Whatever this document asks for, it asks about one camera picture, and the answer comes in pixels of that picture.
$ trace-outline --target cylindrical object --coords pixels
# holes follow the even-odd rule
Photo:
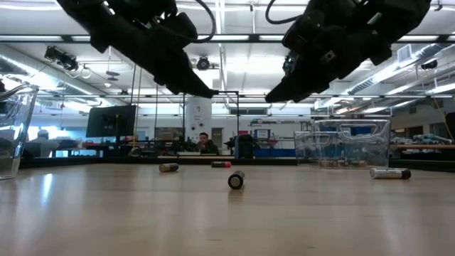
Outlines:
[[[235,171],[227,180],[227,184],[232,189],[238,190],[243,186],[243,180],[245,179],[245,174],[243,171]]]
[[[164,172],[172,172],[172,171],[177,171],[178,170],[178,164],[160,164],[159,166],[159,171],[164,173]]]
[[[374,179],[409,179],[411,171],[409,169],[371,169],[370,176]]]
[[[232,164],[227,161],[227,162],[221,162],[221,161],[214,161],[212,162],[212,167],[213,168],[230,168]]]
[[[366,167],[368,165],[367,161],[359,161],[358,162],[359,167]]]

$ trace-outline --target ceiling beam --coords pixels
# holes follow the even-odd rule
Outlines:
[[[199,35],[199,38],[206,38],[207,34]],[[273,33],[226,33],[213,36],[207,43],[281,43],[283,34]],[[0,35],[0,43],[72,43],[90,44],[89,35]],[[432,35],[407,35],[403,36],[397,43],[455,43],[453,34],[432,34]]]

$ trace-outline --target box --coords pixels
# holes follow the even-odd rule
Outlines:
[[[321,120],[309,133],[294,133],[297,161],[322,168],[387,168],[389,141],[389,120]]]

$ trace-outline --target cable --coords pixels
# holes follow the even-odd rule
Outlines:
[[[212,31],[210,32],[210,34],[208,35],[208,37],[206,38],[203,38],[203,39],[194,39],[194,38],[189,38],[189,37],[186,37],[186,36],[183,36],[179,33],[176,33],[175,31],[173,31],[172,29],[166,27],[166,26],[162,26],[160,23],[158,23],[156,20],[154,20],[154,23],[156,25],[159,25],[160,27],[162,27],[162,29],[168,31],[169,33],[175,35],[175,36],[178,36],[179,38],[183,38],[187,41],[190,41],[191,43],[207,43],[208,41],[212,40],[213,36],[215,35],[216,33],[216,20],[215,20],[215,16],[213,15],[212,11],[210,10],[210,8],[208,8],[207,4],[205,4],[202,0],[196,0],[204,9],[205,11],[207,11],[209,17],[210,17],[210,20],[212,21]]]
[[[292,22],[292,21],[295,21],[298,19],[298,17],[300,17],[301,15],[298,15],[298,16],[295,16],[295,17],[292,17],[292,18],[286,18],[284,20],[281,20],[281,21],[274,21],[270,18],[269,16],[269,13],[270,13],[270,9],[271,7],[273,6],[273,3],[275,2],[276,0],[271,0],[269,2],[269,5],[267,5],[267,9],[265,9],[265,19],[270,23],[270,24],[274,24],[274,25],[281,25],[281,24],[286,24],[286,23],[289,23],[289,22]]]
[[[34,73],[32,76],[30,76],[28,79],[32,79],[35,75],[41,73],[41,71],[45,70],[47,67],[49,67],[48,65],[45,65],[43,68],[41,68],[40,70],[38,70],[37,73]]]
[[[439,107],[438,101],[436,98],[433,98],[434,103],[436,103],[436,106],[438,107],[439,113],[441,113],[442,119],[444,120],[444,124],[446,125],[447,132],[449,133],[450,139],[452,140],[452,143],[454,143],[454,137],[452,136],[452,133],[450,132],[449,125],[447,124],[446,117],[444,116],[444,113],[442,112],[441,108]]]
[[[156,99],[155,99],[155,127],[154,127],[154,149],[156,151],[156,122],[158,121],[158,84],[156,84]]]
[[[137,92],[136,125],[134,127],[133,149],[136,147],[137,123],[139,122],[139,97],[141,96],[142,68],[139,71],[139,90]]]

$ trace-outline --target person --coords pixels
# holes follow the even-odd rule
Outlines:
[[[199,152],[202,154],[220,154],[218,147],[211,139],[208,139],[208,134],[205,132],[199,134],[199,142],[196,145],[196,148],[199,149]]]
[[[41,145],[40,157],[49,157],[50,153],[59,146],[58,142],[49,140],[49,132],[44,129],[40,130],[38,132],[38,138],[31,140],[30,143],[38,143]]]

